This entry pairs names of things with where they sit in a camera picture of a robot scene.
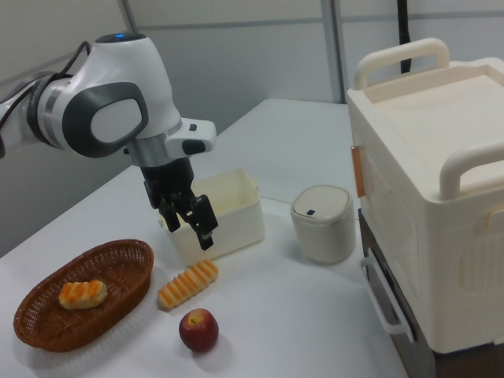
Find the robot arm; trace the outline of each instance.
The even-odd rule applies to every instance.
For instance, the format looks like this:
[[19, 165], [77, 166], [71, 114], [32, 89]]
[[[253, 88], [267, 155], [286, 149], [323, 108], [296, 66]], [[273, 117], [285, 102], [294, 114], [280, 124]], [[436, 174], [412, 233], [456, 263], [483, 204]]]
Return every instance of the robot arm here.
[[179, 214], [206, 250], [217, 220], [208, 198], [191, 190], [189, 157], [213, 149], [214, 124], [180, 116], [161, 57], [145, 35], [104, 35], [76, 55], [84, 47], [89, 56], [74, 76], [66, 74], [71, 61], [0, 102], [0, 158], [37, 141], [89, 158], [126, 147], [169, 231], [180, 226]]

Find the red apple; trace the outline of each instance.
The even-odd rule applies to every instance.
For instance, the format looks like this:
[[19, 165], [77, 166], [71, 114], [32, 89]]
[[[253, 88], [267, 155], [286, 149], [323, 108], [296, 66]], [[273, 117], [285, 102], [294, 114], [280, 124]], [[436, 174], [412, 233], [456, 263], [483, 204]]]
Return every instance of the red apple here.
[[219, 337], [219, 324], [207, 309], [193, 309], [179, 324], [180, 338], [193, 352], [207, 352]]

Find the brown woven basket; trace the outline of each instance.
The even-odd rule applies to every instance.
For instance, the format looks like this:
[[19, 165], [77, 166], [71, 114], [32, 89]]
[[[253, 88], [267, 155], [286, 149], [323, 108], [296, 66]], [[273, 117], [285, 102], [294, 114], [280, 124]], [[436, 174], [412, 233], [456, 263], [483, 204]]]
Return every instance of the brown woven basket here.
[[[117, 240], [96, 246], [74, 258], [34, 287], [14, 317], [21, 341], [53, 352], [79, 348], [132, 311], [150, 286], [154, 255], [140, 240]], [[67, 282], [101, 280], [106, 300], [93, 309], [64, 309], [57, 296]]]

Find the tabletop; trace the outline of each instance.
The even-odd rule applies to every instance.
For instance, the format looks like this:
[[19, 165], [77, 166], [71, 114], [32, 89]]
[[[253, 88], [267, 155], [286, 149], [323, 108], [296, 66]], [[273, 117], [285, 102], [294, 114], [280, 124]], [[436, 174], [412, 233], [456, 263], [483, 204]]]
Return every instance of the tabletop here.
[[[157, 291], [186, 267], [158, 225], [140, 170], [126, 169], [0, 258], [0, 376], [406, 378], [365, 291], [360, 235], [348, 259], [318, 265], [302, 255], [291, 223], [290, 202], [310, 185], [337, 184], [354, 195], [350, 145], [345, 106], [267, 100], [219, 135], [213, 152], [193, 157], [197, 179], [233, 168], [256, 179], [266, 236], [217, 258], [217, 281], [169, 312], [158, 309]], [[23, 344], [13, 315], [24, 296], [75, 256], [115, 239], [141, 239], [154, 250], [142, 302], [78, 350]], [[178, 333], [182, 316], [198, 307], [220, 327], [217, 345], [201, 355]]]

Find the pastry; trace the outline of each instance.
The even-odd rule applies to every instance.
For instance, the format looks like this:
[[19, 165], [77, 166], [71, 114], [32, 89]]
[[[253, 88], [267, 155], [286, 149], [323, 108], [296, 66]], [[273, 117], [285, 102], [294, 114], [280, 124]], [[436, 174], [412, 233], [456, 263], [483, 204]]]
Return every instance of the pastry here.
[[210, 260], [192, 265], [157, 292], [159, 306], [163, 309], [178, 306], [206, 289], [218, 274], [219, 269]]
[[98, 280], [71, 282], [63, 285], [59, 296], [66, 309], [90, 309], [99, 306], [107, 296], [107, 286]]

